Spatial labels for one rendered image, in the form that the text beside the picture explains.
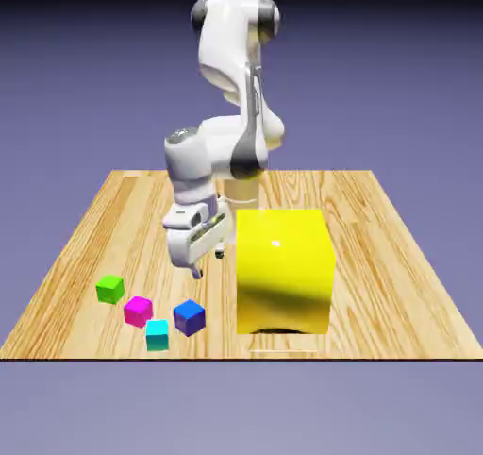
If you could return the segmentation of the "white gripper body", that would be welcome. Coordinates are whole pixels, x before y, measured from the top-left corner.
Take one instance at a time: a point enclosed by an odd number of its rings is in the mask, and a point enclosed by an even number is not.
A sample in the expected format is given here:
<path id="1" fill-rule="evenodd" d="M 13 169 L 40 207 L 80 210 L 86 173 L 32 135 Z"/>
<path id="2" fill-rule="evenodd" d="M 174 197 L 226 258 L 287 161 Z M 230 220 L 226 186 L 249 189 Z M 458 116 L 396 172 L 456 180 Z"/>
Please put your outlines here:
<path id="1" fill-rule="evenodd" d="M 208 207 L 171 207 L 166 214 L 166 242 L 173 266 L 189 268 L 219 242 L 228 242 L 233 231 L 229 207 L 219 207 L 214 216 Z"/>

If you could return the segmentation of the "small blue cube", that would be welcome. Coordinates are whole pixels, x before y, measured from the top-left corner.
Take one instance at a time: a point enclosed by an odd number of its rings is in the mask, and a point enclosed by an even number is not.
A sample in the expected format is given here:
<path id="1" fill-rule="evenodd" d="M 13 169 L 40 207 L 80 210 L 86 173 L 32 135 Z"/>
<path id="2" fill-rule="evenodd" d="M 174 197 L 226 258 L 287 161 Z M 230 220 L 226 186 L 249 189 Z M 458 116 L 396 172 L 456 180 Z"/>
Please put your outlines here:
<path id="1" fill-rule="evenodd" d="M 205 308 L 192 299 L 175 306 L 173 315 L 175 327 L 187 337 L 206 326 Z"/>

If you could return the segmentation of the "small magenta cube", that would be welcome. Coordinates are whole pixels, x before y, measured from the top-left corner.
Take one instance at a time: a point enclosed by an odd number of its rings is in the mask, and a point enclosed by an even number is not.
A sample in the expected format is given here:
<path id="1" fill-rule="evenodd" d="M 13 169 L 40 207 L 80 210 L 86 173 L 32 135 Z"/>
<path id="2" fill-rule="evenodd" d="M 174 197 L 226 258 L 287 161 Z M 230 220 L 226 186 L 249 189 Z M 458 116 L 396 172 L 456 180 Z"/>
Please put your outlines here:
<path id="1" fill-rule="evenodd" d="M 150 299 L 133 296 L 124 305 L 125 322 L 128 325 L 142 329 L 153 317 L 153 304 Z"/>

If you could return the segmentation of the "small cyan cube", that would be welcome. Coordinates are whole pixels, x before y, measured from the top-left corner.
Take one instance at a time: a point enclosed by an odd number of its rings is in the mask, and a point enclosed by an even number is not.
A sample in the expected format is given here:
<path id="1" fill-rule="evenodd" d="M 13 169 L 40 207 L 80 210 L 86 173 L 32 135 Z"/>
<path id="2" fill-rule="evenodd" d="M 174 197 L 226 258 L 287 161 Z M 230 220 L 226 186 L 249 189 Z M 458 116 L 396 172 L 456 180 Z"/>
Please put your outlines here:
<path id="1" fill-rule="evenodd" d="M 148 351 L 169 348 L 169 325 L 166 319 L 150 319 L 145 325 L 145 340 Z"/>

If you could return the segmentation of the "small green cube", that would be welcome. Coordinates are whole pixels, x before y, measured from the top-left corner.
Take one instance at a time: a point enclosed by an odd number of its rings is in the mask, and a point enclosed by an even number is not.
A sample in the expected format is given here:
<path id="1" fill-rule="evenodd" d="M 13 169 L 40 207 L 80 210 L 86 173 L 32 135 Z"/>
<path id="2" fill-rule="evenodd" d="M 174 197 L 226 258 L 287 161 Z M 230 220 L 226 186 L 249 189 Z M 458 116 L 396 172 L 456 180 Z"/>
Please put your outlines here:
<path id="1" fill-rule="evenodd" d="M 120 276 L 103 276 L 97 281 L 95 290 L 99 302 L 115 305 L 125 294 L 124 280 Z"/>

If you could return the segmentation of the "large yellow box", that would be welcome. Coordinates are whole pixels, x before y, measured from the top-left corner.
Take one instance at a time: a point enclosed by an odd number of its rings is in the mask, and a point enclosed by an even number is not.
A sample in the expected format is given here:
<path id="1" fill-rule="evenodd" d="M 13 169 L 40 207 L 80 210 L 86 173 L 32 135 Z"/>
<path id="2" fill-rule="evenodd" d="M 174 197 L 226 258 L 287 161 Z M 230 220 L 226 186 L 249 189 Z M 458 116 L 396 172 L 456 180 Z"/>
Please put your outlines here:
<path id="1" fill-rule="evenodd" d="M 335 267 L 321 210 L 238 211 L 237 332 L 327 334 Z"/>

